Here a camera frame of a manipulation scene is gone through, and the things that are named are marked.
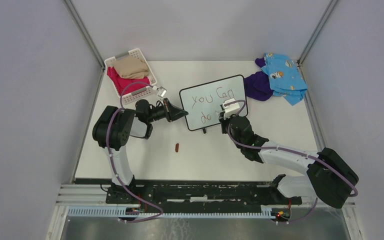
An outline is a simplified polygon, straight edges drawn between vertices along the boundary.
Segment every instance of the pink cloth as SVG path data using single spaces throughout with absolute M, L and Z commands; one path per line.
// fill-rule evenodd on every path
M 108 75 L 108 77 L 112 80 L 112 82 L 114 83 L 115 85 L 115 88 L 117 89 L 117 92 L 119 95 L 122 94 L 122 91 L 123 89 L 125 89 L 125 87 L 127 87 L 127 85 L 131 84 L 131 83 L 136 83 L 136 82 L 141 82 L 141 83 L 146 83 L 146 84 L 150 84 L 150 80 L 148 79 L 148 77 L 146 76 L 145 78 L 141 78 L 141 79 L 126 79 L 126 78 L 121 78 L 119 76 L 119 74 L 116 72 L 116 70 L 114 69 L 114 67 L 108 67 L 108 70 L 106 71 L 106 74 Z M 125 92 L 124 94 L 129 94 L 131 92 L 134 92 L 136 90 L 139 90 L 141 88 L 143 88 L 144 85 L 142 84 L 135 84 L 133 86 L 130 86 Z

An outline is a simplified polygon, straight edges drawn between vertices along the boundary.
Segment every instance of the gray wall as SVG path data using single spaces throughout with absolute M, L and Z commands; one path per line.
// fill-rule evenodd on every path
M 298 59 L 330 0 L 72 0 L 104 59 Z
M 44 239 L 99 72 L 62 0 L 0 0 L 0 240 Z
M 384 239 L 384 1 L 340 1 L 304 70 L 327 145 L 360 177 L 365 236 Z

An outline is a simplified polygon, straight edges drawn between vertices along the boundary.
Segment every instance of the purple cloth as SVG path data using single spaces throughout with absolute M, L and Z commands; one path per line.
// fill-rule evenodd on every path
M 255 64 L 257 64 L 257 66 L 259 66 L 260 68 L 264 67 L 266 65 L 266 62 L 264 61 L 264 57 L 257 58 L 255 60 Z
M 266 65 L 264 58 L 257 58 L 255 64 L 260 68 Z M 269 76 L 263 71 L 258 71 L 243 81 L 245 87 L 245 95 L 255 100 L 266 101 L 273 95 L 270 89 Z

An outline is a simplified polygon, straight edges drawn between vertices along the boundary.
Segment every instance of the white basket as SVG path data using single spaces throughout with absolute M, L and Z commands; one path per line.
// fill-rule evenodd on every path
M 135 57 L 137 59 L 145 60 L 145 63 L 149 68 L 149 75 L 148 75 L 149 84 L 151 86 L 156 85 L 157 79 L 155 78 L 154 73 L 152 72 L 152 70 L 150 68 L 150 65 L 148 64 L 147 60 L 145 59 L 144 55 L 142 54 L 142 52 L 139 48 L 135 48 L 135 49 L 130 50 L 126 53 L 122 53 L 120 55 L 113 56 L 113 57 L 106 59 L 104 61 L 105 70 L 108 70 L 108 67 L 112 67 L 115 61 L 117 61 L 120 58 L 126 57 L 127 55 L 130 55 L 130 56 Z M 112 82 L 112 85 L 114 86 L 115 92 L 120 97 L 120 93 L 119 93 L 119 91 L 117 91 L 116 85 L 114 85 L 114 82 L 110 78 L 108 78 L 108 79 Z M 143 87 L 143 88 L 138 89 L 136 91 L 124 94 L 122 96 L 122 100 L 123 100 L 124 104 L 129 104 L 129 103 L 135 102 L 141 98 L 144 98 L 144 97 L 151 95 L 151 94 L 154 94 L 154 93 L 155 93 L 155 91 L 151 87 L 146 86 L 146 87 Z

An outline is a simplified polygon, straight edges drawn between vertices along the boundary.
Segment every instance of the cartoon print fabric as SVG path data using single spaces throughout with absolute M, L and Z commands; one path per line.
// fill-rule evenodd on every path
M 264 54 L 265 66 L 261 70 L 268 75 L 274 96 L 283 96 L 292 106 L 299 103 L 306 94 L 307 84 L 298 72 L 294 62 L 287 56 L 274 53 Z

